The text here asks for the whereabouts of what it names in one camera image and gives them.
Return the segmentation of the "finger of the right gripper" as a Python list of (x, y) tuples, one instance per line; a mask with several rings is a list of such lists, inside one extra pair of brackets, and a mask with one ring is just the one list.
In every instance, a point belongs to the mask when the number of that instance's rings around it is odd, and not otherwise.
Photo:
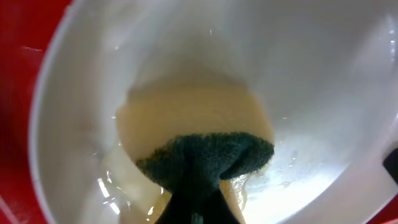
[(393, 149), (383, 161), (385, 170), (395, 183), (398, 184), (398, 148)]

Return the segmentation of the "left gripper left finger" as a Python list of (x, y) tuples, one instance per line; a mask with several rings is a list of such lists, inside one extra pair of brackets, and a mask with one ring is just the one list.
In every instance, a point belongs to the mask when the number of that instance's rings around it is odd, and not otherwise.
[(175, 192), (155, 224), (191, 224), (191, 221), (192, 205), (190, 201)]

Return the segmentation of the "white plate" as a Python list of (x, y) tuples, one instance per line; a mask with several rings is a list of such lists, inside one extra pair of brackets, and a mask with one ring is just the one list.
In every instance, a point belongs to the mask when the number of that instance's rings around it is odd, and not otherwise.
[(187, 134), (245, 132), (243, 223), (366, 223), (397, 194), (396, 1), (73, 1), (45, 54), (29, 163), (49, 223), (154, 223), (139, 171)]

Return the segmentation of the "green yellow sponge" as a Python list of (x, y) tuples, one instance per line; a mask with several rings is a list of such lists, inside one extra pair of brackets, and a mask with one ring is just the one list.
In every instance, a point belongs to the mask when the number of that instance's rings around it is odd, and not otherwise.
[(274, 155), (274, 137), (257, 98), (236, 83), (176, 84), (134, 90), (116, 112), (121, 145), (152, 182), (182, 188), (201, 223), (213, 189), (244, 221), (232, 180), (261, 170)]

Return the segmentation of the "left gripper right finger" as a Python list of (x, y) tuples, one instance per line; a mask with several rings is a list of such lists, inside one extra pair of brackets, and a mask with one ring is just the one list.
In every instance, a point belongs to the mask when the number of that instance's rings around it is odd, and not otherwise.
[(218, 189), (201, 206), (203, 224), (240, 224)]

